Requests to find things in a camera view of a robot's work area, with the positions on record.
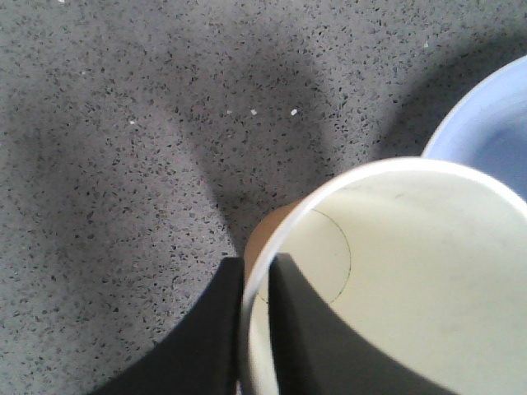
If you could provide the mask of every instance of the floor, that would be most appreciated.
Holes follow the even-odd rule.
[[[0,4],[0,393],[144,356],[275,207],[418,155],[527,2]]]

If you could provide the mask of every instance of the speckled countertop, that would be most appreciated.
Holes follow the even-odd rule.
[[[418,154],[527,52],[526,12],[3,1],[0,393],[85,393],[145,355],[264,213]]]

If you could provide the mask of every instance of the paper cup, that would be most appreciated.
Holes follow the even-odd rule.
[[[350,170],[288,211],[252,252],[244,393],[279,393],[266,302],[278,252],[412,371],[461,395],[527,393],[527,204],[507,186],[462,165],[399,158]]]

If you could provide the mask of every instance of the cup rim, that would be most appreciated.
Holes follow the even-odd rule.
[[[396,173],[400,171],[422,171],[436,172],[441,174],[452,174],[460,178],[474,181],[493,191],[503,198],[503,200],[513,207],[520,217],[527,223],[527,202],[517,193],[506,186],[501,181],[490,175],[470,168],[466,165],[456,164],[445,160],[428,159],[420,156],[409,156],[378,160],[364,165],[359,165],[345,173],[326,182],[318,187],[314,192],[305,197],[278,225],[267,243],[260,251],[254,261],[254,266],[245,283],[244,293],[240,307],[240,326],[239,326],[239,367],[240,383],[247,395],[254,395],[250,373],[250,319],[253,312],[254,300],[258,289],[265,277],[266,272],[276,255],[280,246],[287,235],[307,214],[315,208],[326,197],[347,185],[366,179],[371,176],[386,173]]]

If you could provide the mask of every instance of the blue bowl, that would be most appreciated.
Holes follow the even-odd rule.
[[[527,56],[475,86],[439,125],[422,155],[474,167],[527,200]]]

